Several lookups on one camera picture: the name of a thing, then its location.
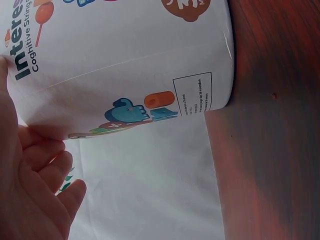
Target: finger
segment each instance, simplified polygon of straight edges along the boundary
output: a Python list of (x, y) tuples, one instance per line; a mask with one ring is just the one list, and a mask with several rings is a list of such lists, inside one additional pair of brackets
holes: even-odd
[(30, 127), (22, 125), (19, 125), (18, 135), (23, 150), (44, 140), (43, 137), (35, 133)]
[(63, 151), (59, 153), (49, 165), (38, 172), (54, 194), (64, 183), (64, 180), (72, 167), (72, 162), (72, 155), (67, 151)]
[(44, 140), (23, 150), (23, 159), (33, 171), (38, 172), (65, 148), (63, 141)]
[(8, 93), (7, 90), (8, 65), (3, 56), (0, 56), (0, 91)]
[(71, 222), (85, 197), (87, 186), (82, 180), (75, 180), (66, 190), (58, 194), (58, 199), (69, 213)]

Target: white surface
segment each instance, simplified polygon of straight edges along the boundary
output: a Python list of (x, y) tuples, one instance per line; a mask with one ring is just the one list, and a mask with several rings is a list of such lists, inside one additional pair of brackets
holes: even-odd
[(66, 141), (87, 194), (70, 240), (224, 240), (202, 114)]
[[(193, 0), (193, 6), (187, 0), (95, 0), (83, 7), (77, 0), (34, 2), (2, 0), (0, 34), (11, 31), (11, 40), (7, 47), (0, 41), (0, 54), (9, 62), (8, 90), (17, 111), (43, 135), (96, 135), (102, 124), (156, 121), (156, 113), (165, 120), (166, 112), (180, 117), (184, 108), (190, 115), (200, 109), (202, 93), (210, 101), (207, 111), (227, 104), (234, 52), (226, 0)], [(36, 16), (52, 5), (36, 47)], [(184, 19), (199, 11), (197, 19)], [(150, 94), (160, 99), (169, 91), (171, 102), (145, 104)], [(123, 98), (131, 101), (128, 108), (116, 103)], [(114, 107), (118, 113), (106, 117)]]

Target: white paper bag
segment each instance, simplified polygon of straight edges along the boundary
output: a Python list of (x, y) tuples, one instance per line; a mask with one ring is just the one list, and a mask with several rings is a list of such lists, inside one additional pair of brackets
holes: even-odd
[(225, 0), (2, 0), (0, 54), (21, 118), (51, 138), (123, 131), (224, 107)]

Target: reddish-brown wooden surface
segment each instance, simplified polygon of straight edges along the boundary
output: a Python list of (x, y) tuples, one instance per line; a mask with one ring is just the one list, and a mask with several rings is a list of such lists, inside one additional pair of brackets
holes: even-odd
[(227, 240), (320, 240), (320, 0), (230, 0), (236, 73), (206, 122)]

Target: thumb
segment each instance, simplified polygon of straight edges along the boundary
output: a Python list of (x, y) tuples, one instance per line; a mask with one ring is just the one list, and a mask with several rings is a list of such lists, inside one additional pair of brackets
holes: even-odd
[(0, 91), (8, 92), (7, 89), (8, 65), (3, 56), (0, 56)]

